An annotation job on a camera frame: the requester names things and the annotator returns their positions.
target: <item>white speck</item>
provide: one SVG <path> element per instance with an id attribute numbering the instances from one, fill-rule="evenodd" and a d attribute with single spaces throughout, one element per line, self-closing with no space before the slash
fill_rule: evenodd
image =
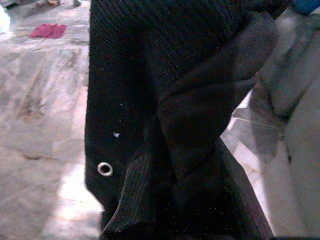
<path id="1" fill-rule="evenodd" d="M 120 133 L 118 133 L 118 132 L 114 132 L 114 133 L 113 133 L 113 136 L 114 136 L 115 138 L 119 138 Z"/>

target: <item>blue object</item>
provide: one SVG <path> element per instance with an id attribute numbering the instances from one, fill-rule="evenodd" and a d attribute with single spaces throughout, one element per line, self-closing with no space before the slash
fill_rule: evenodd
<path id="1" fill-rule="evenodd" d="M 320 0 L 293 0 L 292 5 L 298 13 L 308 15 L 320 6 Z"/>

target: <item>floor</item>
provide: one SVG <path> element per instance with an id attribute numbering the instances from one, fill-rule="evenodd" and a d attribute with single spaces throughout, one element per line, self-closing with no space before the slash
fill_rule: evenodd
<path id="1" fill-rule="evenodd" d="M 84 186 L 90 2 L 9 9 L 0 34 L 0 240 L 97 240 L 101 206 Z M 42 23 L 67 24 L 34 39 Z M 277 236 L 304 236 L 286 147 L 285 121 L 261 85 L 234 111 L 222 138 L 244 167 Z"/>

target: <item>metal grommet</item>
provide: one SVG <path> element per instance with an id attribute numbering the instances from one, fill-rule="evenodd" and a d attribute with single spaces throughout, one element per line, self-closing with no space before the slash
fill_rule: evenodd
<path id="1" fill-rule="evenodd" d="M 107 162 L 100 162 L 97 167 L 98 173 L 104 177 L 110 177 L 114 173 L 114 169 Z"/>

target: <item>black fabric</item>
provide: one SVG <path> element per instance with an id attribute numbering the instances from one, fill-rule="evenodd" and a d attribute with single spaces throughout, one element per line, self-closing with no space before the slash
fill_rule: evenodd
<path id="1" fill-rule="evenodd" d="M 101 239 L 272 237 L 219 136 L 276 40 L 242 0 L 92 1 L 85 181 Z"/>

